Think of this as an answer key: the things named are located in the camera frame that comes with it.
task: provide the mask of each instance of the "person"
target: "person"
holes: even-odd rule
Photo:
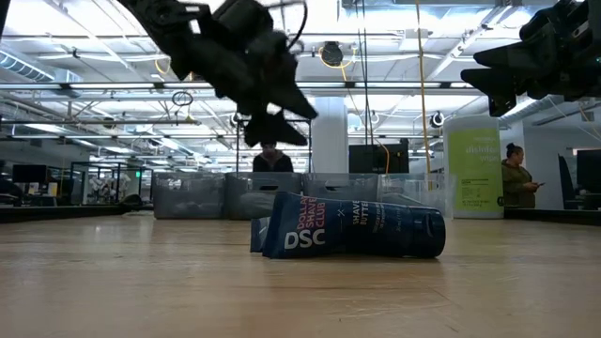
[[[507,207],[536,206],[534,194],[543,185],[532,182],[532,175],[521,166],[524,149],[513,143],[507,145],[507,159],[501,163],[503,176],[503,198]]]
[[[261,142],[263,151],[254,157],[253,172],[254,173],[293,173],[292,160],[277,149],[276,143]]]

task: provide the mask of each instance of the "blue tube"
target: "blue tube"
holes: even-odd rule
[[[279,192],[263,255],[312,257],[344,251],[433,258],[446,239],[444,219],[429,207],[337,201]]]

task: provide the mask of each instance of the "wooden surface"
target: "wooden surface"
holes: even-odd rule
[[[247,223],[5,224],[1,336],[601,337],[601,228],[448,228],[438,261],[275,261]]]

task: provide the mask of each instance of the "robotic arm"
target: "robotic arm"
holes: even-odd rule
[[[476,53],[489,69],[461,78],[488,95],[491,116],[502,116],[526,93],[568,101],[601,97],[601,0],[560,0],[538,11],[519,31],[520,42]]]
[[[211,14],[208,5],[178,0],[117,0],[171,57],[171,69],[183,80],[191,72],[228,97],[251,121],[244,130],[249,146],[284,142],[304,146],[307,140],[284,119],[284,109],[316,118],[317,112],[296,86],[296,39],[273,30],[269,8],[255,0],[225,0]],[[194,33],[197,24],[200,33]],[[269,103],[282,108],[269,115]]]

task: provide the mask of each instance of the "computer monitor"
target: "computer monitor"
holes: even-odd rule
[[[408,144],[385,145],[390,153],[389,174],[409,172]],[[351,174],[386,174],[386,149],[382,146],[349,146],[348,171]]]
[[[45,183],[48,167],[37,164],[14,164],[12,166],[13,183]]]
[[[601,150],[579,150],[577,154],[577,182],[588,192],[601,193]]]

